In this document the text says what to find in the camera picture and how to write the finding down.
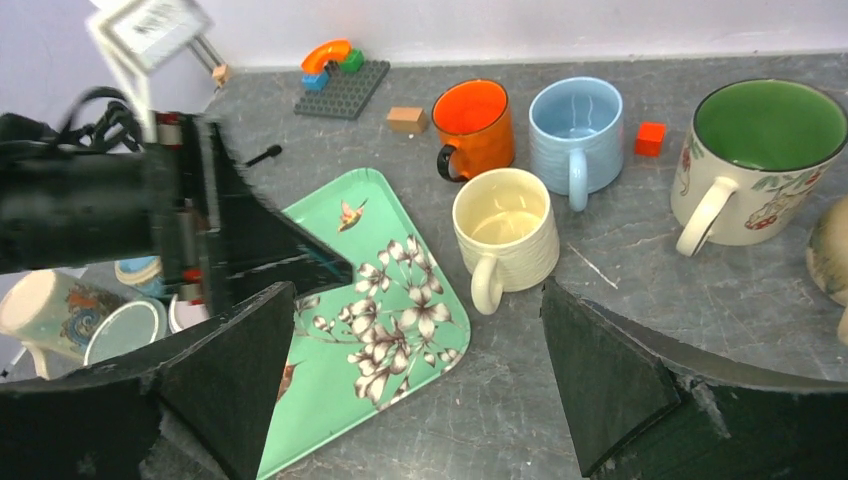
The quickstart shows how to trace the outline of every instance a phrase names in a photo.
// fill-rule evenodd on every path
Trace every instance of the green tray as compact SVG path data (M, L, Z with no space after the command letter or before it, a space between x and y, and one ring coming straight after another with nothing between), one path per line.
M462 303L380 172L350 171L285 213L359 270L354 285L297 302L263 480L453 368L471 340Z

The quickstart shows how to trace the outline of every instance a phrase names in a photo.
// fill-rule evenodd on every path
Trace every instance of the gray marble surface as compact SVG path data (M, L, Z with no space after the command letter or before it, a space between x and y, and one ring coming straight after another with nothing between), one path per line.
M697 102L745 78L782 77L817 86L848 106L848 55L393 69L358 121L295 116L297 73L237 75L209 113L230 124L244 160L280 143L283 154L248 179L284 208L359 167L393 186L468 309L472 343L462 362L403 402L288 467L278 478L578 479L568 425L539 319L540 288L509 294L495 315L472 307L450 207L459 185L441 180L436 132L391 132L392 106L429 109L451 85L488 77L510 93L517 159L528 169L527 111L546 85L575 75L612 82L625 99L626 166L583 213L553 197L562 250L560 283L681 341L734 360L848 381L848 347L835 331L840 308L808 278L804 244L823 210L848 193L844 155L778 237L752 247L708 244L676 253L681 227L669 188ZM660 158L632 155L640 122L668 126ZM586 261L608 277L604 281ZM87 274L109 283L109 269Z

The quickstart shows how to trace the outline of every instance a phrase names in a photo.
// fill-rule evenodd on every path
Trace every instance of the blue block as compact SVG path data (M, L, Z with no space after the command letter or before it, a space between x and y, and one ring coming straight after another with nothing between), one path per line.
M306 87L307 90L321 91L328 81L330 81L330 74L325 70L321 72L320 75L305 73L301 83L303 83L303 86Z

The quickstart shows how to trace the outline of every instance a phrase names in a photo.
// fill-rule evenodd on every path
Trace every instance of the white wall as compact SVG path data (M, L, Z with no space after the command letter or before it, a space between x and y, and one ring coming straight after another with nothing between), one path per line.
M88 0L0 0L0 113L26 115L59 128L59 120L84 90L115 86L85 30L84 20L94 11ZM202 111L214 88L209 72L185 53L154 76L153 106ZM105 101L93 102L80 121L95 120L104 108ZM0 276L0 298L20 276ZM0 370L17 346L0 335Z
M346 37L395 64L848 50L848 0L198 0L236 66Z

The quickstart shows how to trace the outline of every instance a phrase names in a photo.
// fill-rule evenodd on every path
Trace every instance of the white label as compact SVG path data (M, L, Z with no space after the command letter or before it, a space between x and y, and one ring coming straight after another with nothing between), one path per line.
M108 23L107 31L150 72L200 35L210 21L193 0L140 0Z

